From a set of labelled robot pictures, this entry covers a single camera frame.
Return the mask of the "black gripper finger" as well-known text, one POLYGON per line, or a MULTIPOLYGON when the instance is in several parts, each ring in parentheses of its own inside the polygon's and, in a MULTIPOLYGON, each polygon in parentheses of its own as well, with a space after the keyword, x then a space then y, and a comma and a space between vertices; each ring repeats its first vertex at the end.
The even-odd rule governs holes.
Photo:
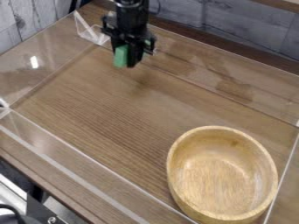
POLYGON ((154 39, 147 39, 145 41, 145 52, 150 55, 155 54, 155 40, 154 39))
POLYGON ((130 43, 128 44, 128 55, 127 55, 127 66, 130 68, 135 67, 145 56, 145 44, 143 43, 130 43))

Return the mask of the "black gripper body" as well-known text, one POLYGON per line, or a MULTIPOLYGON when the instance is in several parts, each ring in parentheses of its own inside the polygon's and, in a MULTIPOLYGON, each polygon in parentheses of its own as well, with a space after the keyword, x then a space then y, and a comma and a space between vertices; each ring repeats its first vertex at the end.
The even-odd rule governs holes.
POLYGON ((118 41, 126 43, 137 43, 147 39, 157 41, 155 35, 147 28, 149 9, 143 5, 135 8, 116 7, 116 11, 104 15, 102 21, 102 31, 111 37, 111 45, 118 41))

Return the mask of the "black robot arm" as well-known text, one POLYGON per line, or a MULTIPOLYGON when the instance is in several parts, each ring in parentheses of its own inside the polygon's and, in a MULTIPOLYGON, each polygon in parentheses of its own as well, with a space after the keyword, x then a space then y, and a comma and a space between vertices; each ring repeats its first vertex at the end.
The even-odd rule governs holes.
POLYGON ((116 12, 103 16, 102 32, 110 36, 116 67, 132 68, 145 54, 155 53, 157 36, 150 31, 150 0, 114 0, 116 12))

